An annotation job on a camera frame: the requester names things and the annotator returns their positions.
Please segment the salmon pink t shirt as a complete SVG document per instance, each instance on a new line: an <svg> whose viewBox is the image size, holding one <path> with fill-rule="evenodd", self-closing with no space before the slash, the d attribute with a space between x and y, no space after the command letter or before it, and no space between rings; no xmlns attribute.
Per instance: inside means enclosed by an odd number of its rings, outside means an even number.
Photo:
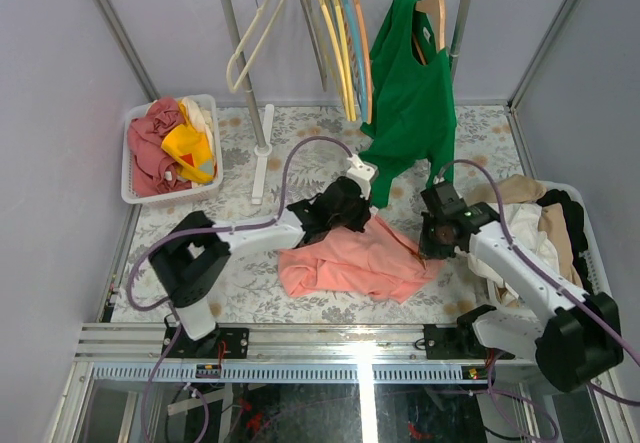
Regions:
<svg viewBox="0 0 640 443"><path fill-rule="evenodd" d="M414 241L396 232L418 250ZM353 292L403 303L436 280L444 266L441 260L425 263L423 269L372 217L363 233L338 228L319 243L282 251L278 276L290 297L318 291Z"/></svg>

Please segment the white garment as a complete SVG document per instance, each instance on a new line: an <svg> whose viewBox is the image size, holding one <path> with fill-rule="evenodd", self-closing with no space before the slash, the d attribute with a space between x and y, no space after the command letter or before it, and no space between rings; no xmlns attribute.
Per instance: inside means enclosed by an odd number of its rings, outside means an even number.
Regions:
<svg viewBox="0 0 640 443"><path fill-rule="evenodd" d="M509 231L517 242L551 269L559 272L557 250L547 233L538 229L542 207L534 203L513 203L504 204L503 210ZM513 308L520 306L518 293L489 265L471 254L468 255L467 261L469 269L474 274L487 280L488 286L501 305Z"/></svg>

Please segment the wooden hanger with green shirt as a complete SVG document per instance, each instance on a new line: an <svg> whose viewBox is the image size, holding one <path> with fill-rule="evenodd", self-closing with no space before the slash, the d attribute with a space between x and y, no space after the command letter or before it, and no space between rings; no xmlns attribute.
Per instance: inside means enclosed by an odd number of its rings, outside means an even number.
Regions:
<svg viewBox="0 0 640 443"><path fill-rule="evenodd" d="M421 257L418 250L414 249L410 244L406 243L402 238L400 238L398 233L394 229L392 229L377 213L373 214L372 217L382 225L383 229L390 235L390 237L395 242L397 242L404 250L406 250L423 269L426 268L425 260Z"/></svg>

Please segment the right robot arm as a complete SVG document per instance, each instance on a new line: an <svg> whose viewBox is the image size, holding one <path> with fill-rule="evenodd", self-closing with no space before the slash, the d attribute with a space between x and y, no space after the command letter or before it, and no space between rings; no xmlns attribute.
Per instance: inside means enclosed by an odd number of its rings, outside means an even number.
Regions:
<svg viewBox="0 0 640 443"><path fill-rule="evenodd" d="M606 293L568 282L509 231L504 206L468 205L452 183L422 191L426 205L419 250L427 259L459 252L479 259L508 283L531 317L482 305L457 320L456 345L467 357L489 348L535 362L556 389L571 392L623 359L619 310Z"/></svg>

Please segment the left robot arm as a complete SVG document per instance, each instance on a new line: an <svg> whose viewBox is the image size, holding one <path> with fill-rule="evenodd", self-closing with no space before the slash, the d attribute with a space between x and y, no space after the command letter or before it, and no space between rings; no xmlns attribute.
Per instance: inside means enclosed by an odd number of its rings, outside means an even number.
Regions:
<svg viewBox="0 0 640 443"><path fill-rule="evenodd" d="M341 176L324 192L285 206L273 222L215 228L204 212L190 213L148 257L179 320L178 339L168 356L228 353L229 340L222 336L207 295L232 258L303 248L339 228L362 233L371 217L369 206L360 185Z"/></svg>

